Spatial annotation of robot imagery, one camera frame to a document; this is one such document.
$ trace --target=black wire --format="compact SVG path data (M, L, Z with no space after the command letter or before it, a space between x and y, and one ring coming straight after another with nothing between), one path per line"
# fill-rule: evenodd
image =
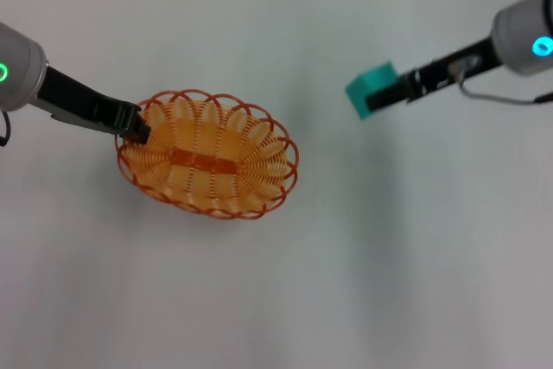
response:
M6 135L4 137L0 137L0 147L5 146L8 144L8 140L10 140L11 136L11 123L10 123L10 117L8 117L8 113L6 111L2 111L3 119L6 122Z
M536 103L533 100L527 100L527 99L509 99L507 97L500 97L498 95L492 95L492 94L482 94L480 92L471 92L468 91L467 88L465 88L465 75L462 73L459 76L459 79L457 80L459 84L459 89L461 90L462 94L465 97L468 97L470 99L481 99L484 101L492 101L494 103L501 103L501 104L508 104L508 105L535 105L540 104Z

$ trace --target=teal cube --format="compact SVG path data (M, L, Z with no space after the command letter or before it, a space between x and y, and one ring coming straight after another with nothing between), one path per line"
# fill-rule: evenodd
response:
M366 106L366 98L375 92L382 91L397 82L397 73L391 62L375 67L366 73L362 73L349 86L346 94L353 104L353 108L359 114L359 118L367 118L371 115Z

